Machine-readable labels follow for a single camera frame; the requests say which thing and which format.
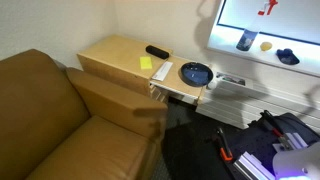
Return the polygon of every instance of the brown leather armchair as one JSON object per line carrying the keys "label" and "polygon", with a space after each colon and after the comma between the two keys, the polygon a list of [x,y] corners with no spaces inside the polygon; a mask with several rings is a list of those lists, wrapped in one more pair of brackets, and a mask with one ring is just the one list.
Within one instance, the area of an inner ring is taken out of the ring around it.
{"label": "brown leather armchair", "polygon": [[148,179],[165,104],[29,50],[0,61],[0,179]]}

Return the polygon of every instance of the wooden side table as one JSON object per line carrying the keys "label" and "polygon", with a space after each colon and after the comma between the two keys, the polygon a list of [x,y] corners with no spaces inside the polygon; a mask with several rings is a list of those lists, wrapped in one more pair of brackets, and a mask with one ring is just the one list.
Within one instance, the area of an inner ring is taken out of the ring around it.
{"label": "wooden side table", "polygon": [[[180,67],[189,61],[171,55],[167,61],[173,65],[164,81],[152,80],[165,60],[148,54],[145,51],[148,45],[147,42],[112,35],[78,53],[78,58],[84,71],[140,94],[160,101],[165,101],[169,94],[187,98],[190,103],[196,101],[202,88],[191,87],[179,77]],[[157,47],[172,54],[170,49]],[[151,57],[152,69],[140,68],[141,56]]]}

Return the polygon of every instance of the armchair armrest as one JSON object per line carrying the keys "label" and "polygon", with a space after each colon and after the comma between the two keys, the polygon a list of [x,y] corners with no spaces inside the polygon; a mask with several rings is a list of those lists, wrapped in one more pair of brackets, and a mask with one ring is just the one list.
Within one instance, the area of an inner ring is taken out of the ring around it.
{"label": "armchair armrest", "polygon": [[166,104],[74,68],[66,72],[91,115],[149,139],[163,139]]}

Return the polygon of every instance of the white wall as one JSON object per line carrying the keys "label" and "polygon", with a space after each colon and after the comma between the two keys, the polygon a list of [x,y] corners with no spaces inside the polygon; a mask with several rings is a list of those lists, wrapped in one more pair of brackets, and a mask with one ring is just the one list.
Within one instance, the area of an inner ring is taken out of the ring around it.
{"label": "white wall", "polygon": [[3,0],[0,59],[35,48],[81,68],[76,53],[117,31],[113,0]]}
{"label": "white wall", "polygon": [[320,101],[320,79],[207,50],[217,0],[117,0],[119,33],[157,43],[180,57],[213,63],[217,69],[269,88]]}

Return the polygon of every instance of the floor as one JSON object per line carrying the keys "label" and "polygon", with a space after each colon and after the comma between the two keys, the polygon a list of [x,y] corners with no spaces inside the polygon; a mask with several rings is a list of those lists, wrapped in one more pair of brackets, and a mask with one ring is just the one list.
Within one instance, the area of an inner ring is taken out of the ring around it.
{"label": "floor", "polygon": [[195,106],[169,99],[162,156],[152,180],[233,179],[210,141],[215,128],[226,135],[239,129],[195,112]]}

